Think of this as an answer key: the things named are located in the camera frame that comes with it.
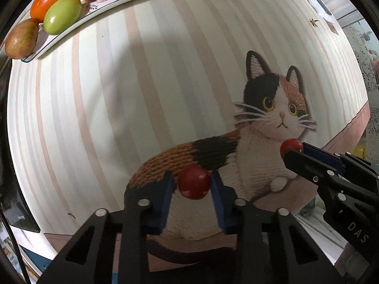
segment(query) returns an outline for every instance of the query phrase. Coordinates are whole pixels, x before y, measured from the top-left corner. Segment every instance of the triangular cutout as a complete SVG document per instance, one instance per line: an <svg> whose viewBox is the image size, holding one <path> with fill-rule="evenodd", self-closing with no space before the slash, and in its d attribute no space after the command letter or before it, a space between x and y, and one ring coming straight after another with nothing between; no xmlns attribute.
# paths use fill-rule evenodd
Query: triangular cutout
<svg viewBox="0 0 379 284"><path fill-rule="evenodd" d="M92 237L95 232L95 227L90 226L87 231L80 237L78 242L72 247L66 256L66 260L69 262L84 265L87 262L88 252Z"/></svg>
<svg viewBox="0 0 379 284"><path fill-rule="evenodd" d="M310 262L315 262L318 260L317 253L304 240L302 235L296 229L295 225L291 225L289 227L289 234L291 235L296 262L299 265L308 264Z"/></svg>

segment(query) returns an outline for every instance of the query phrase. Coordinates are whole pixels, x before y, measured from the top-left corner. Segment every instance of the plate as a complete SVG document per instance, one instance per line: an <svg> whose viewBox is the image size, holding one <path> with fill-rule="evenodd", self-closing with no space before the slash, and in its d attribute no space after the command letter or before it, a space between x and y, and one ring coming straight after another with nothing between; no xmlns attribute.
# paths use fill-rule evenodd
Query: plate
<svg viewBox="0 0 379 284"><path fill-rule="evenodd" d="M22 61L25 63L29 63L35 58L39 58L43 55L47 50L49 50L53 45L55 45L58 41L60 41L63 37L69 34L71 31L75 30L78 26L84 24L88 20L96 17L97 15L106 12L114 7L117 7L121 4L130 2L132 0L89 0L89 2L83 6L82 14L80 15L80 19L75 22L72 26L67 28L65 31L58 35L48 35L43 29L42 25L39 27L37 43L33 49L31 55L26 58L23 58Z"/></svg>

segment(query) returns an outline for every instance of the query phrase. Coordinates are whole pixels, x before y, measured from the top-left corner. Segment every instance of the cat's body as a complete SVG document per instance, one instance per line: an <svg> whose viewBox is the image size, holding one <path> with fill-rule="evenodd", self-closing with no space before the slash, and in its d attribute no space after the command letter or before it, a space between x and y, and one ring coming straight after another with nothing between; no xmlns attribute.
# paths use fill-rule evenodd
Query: cat's body
<svg viewBox="0 0 379 284"><path fill-rule="evenodd" d="M312 121L299 89L300 73L291 66L287 76L271 73L263 58L248 52L248 82L244 101L235 103L235 131L218 137L178 145L146 161L132 176L130 186L141 186L161 178L166 170L175 179L189 164L218 170L225 185L238 197L251 200L265 191L280 191L296 174L286 169L280 146L288 138L299 138ZM220 232L212 195L189 200L178 190L172 196L162 237L198 240Z"/></svg>

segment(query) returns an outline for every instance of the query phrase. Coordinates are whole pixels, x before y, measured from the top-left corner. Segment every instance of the cat's face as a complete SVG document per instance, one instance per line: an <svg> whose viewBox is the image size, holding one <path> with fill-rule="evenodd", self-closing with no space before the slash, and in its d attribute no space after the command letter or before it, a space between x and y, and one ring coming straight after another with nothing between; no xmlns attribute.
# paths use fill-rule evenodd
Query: cat's face
<svg viewBox="0 0 379 284"><path fill-rule="evenodd" d="M313 122L308 119L306 101L299 90L299 70L291 66L287 76L270 71L264 59L249 51L246 58L248 82L243 108L237 113L236 124L259 131L268 138L286 140L299 138Z"/></svg>

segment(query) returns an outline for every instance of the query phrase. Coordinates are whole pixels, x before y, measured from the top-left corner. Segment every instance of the cat's ear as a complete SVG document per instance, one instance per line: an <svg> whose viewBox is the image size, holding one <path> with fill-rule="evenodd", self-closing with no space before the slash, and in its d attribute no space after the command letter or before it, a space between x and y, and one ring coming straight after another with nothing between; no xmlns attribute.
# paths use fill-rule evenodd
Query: cat's ear
<svg viewBox="0 0 379 284"><path fill-rule="evenodd" d="M291 66L288 69L286 78L287 81L291 82L294 86L299 88L299 81L301 81L301 75L300 71L295 66Z"/></svg>
<svg viewBox="0 0 379 284"><path fill-rule="evenodd" d="M246 56L246 75L248 80L270 73L270 67L268 67L263 57L259 53L249 51Z"/></svg>

